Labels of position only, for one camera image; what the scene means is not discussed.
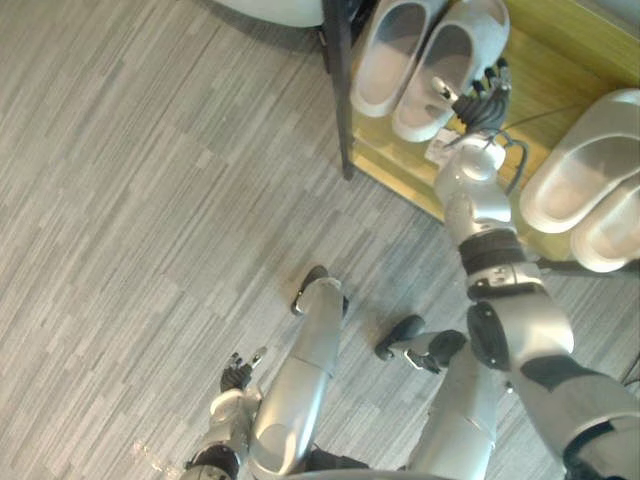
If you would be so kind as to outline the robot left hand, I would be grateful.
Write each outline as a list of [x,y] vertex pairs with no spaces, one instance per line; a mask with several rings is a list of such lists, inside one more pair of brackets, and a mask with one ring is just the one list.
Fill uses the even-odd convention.
[[245,390],[251,381],[253,371],[264,359],[267,351],[267,347],[262,346],[247,360],[244,360],[238,352],[232,353],[221,374],[220,392],[233,389]]

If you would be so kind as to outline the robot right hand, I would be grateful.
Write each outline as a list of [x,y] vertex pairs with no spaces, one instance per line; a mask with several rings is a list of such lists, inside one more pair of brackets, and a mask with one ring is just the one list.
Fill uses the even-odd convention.
[[456,90],[440,77],[434,77],[431,84],[464,125],[466,134],[501,130],[512,95],[510,65],[505,57],[485,68],[481,77],[473,78],[465,91]]

